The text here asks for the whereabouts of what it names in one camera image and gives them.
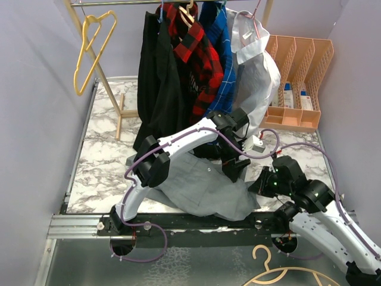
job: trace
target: white shirt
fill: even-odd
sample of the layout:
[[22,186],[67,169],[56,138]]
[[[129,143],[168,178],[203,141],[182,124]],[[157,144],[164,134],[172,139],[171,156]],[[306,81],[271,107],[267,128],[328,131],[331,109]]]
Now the white shirt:
[[[270,34],[262,27],[261,22],[255,20],[260,35],[258,38],[250,12],[237,12],[227,8],[226,12],[237,76],[233,109],[240,107],[247,113],[249,137],[258,134],[266,109],[277,94],[280,73],[265,50]],[[244,126],[238,135],[243,136],[246,128]]]

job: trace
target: black shirt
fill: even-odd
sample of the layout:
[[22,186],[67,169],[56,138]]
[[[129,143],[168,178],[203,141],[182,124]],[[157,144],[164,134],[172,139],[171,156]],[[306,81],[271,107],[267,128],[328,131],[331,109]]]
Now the black shirt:
[[133,144],[137,151],[149,135],[156,139],[189,126],[171,39],[165,21],[146,12],[138,73],[138,113],[142,125]]

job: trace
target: blue plaid shirt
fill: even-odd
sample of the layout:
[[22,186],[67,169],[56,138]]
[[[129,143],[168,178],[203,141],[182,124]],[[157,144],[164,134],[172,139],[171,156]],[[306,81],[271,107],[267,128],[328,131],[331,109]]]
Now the blue plaid shirt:
[[209,41],[220,56],[221,66],[224,71],[224,77],[217,96],[205,112],[204,117],[213,110],[223,113],[232,112],[236,75],[233,69],[232,49],[226,24],[226,9],[225,6],[222,8],[221,6],[222,4],[218,2],[204,2],[199,17],[199,22],[203,26]]

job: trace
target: shirt label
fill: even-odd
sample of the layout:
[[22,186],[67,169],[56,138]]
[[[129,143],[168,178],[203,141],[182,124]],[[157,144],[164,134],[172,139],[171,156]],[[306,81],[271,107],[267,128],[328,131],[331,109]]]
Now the shirt label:
[[250,30],[242,35],[243,39],[246,40],[248,37],[250,37],[253,33],[253,30]]

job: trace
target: table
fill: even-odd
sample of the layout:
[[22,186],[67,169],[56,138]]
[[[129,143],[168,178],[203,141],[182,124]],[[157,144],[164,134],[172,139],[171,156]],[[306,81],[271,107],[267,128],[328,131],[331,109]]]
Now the table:
[[[110,81],[110,87],[118,100],[125,94],[124,109],[136,109],[137,79]],[[132,148],[140,126],[139,118],[123,119],[120,141],[115,140],[117,115],[102,83],[99,83],[85,136],[82,150],[76,162],[76,171],[71,186],[66,213],[92,214],[108,213],[118,203],[127,189],[128,181],[123,178],[126,171],[126,158],[136,153]],[[281,144],[309,142],[320,145],[316,133],[301,133],[279,130]],[[267,148],[265,153],[275,146],[275,137],[266,133],[263,138]],[[282,154],[296,159],[308,179],[319,179],[332,187],[329,171],[322,154],[312,148],[295,146],[285,149]],[[246,181],[254,181],[263,166],[271,165],[271,159],[251,160],[246,172]],[[281,202],[275,199],[257,196],[261,208],[256,211],[276,210]],[[181,210],[167,207],[161,203],[144,199],[139,213],[179,213]]]

